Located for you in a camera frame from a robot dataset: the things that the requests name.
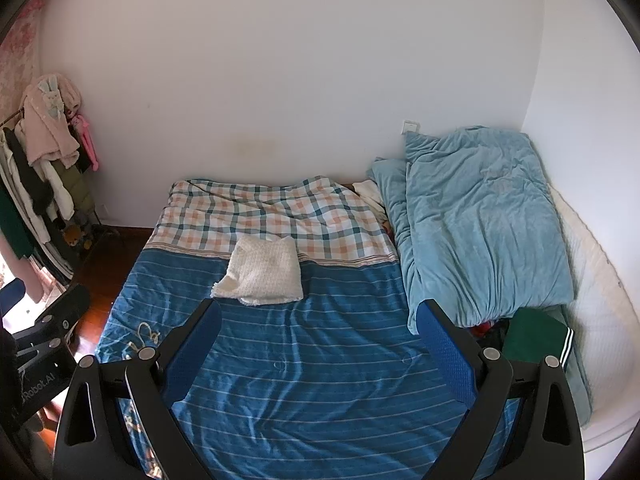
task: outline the plaid blanket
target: plaid blanket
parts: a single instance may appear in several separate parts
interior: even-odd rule
[[[146,244],[229,259],[238,234],[291,236],[301,261],[359,267],[396,261],[396,250],[369,207],[349,189],[318,176],[267,187],[181,180]]]

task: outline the striped blue sheet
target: striped blue sheet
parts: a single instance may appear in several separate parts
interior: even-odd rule
[[[113,305],[98,358],[122,359],[133,352],[129,342],[140,347],[142,322],[162,341],[209,296],[226,264],[144,250]],[[220,300],[220,335],[187,397],[172,407],[182,430],[218,480],[420,479],[465,407],[406,328],[399,264],[307,261],[301,271],[303,301]],[[152,344],[147,328],[140,332]],[[477,478],[494,468],[514,410],[506,409]],[[130,408],[126,415],[153,474],[145,437]]]

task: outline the clothes rack rod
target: clothes rack rod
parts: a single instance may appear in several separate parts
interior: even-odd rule
[[[0,123],[0,127],[4,126],[5,124],[7,124],[11,119],[13,119],[16,115],[21,114],[22,111],[24,110],[24,108],[20,108],[17,112],[14,112],[13,114],[11,114],[10,116],[8,116],[4,121],[2,121]]]

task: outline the wall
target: wall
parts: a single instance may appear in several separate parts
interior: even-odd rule
[[[542,0],[50,0],[44,70],[94,126],[105,220],[151,226],[177,179],[361,179],[402,120],[520,128]]]
[[[640,312],[640,55],[606,0],[545,0],[524,131]]]

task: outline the metal bolt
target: metal bolt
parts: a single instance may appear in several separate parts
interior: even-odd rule
[[[138,357],[143,361],[149,361],[149,359],[153,359],[156,356],[156,349],[151,346],[145,346],[140,349],[138,352]]]
[[[545,357],[545,363],[547,366],[551,368],[558,368],[560,366],[560,361],[555,355],[548,355]]]
[[[94,364],[94,356],[85,355],[82,359],[80,359],[80,362],[78,364],[81,368],[88,368],[89,366]]]
[[[498,359],[500,359],[500,351],[496,350],[495,348],[485,348],[482,351],[482,354],[484,354],[484,357],[489,359],[489,361],[497,361]]]

